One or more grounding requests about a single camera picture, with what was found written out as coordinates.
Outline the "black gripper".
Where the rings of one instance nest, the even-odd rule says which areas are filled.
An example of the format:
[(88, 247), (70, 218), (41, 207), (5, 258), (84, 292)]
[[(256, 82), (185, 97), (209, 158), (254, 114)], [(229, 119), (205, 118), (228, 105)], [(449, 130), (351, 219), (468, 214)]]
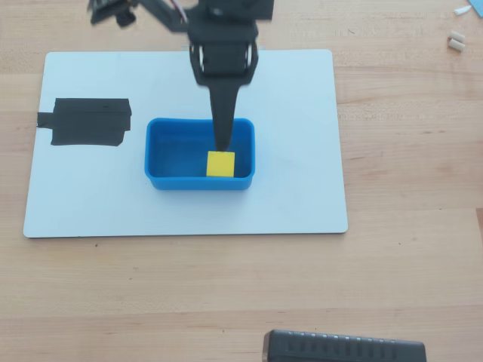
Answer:
[(258, 29), (253, 20), (189, 21), (189, 58), (195, 80), (208, 87), (215, 147), (226, 152), (232, 139), (240, 86), (250, 84), (258, 64)]

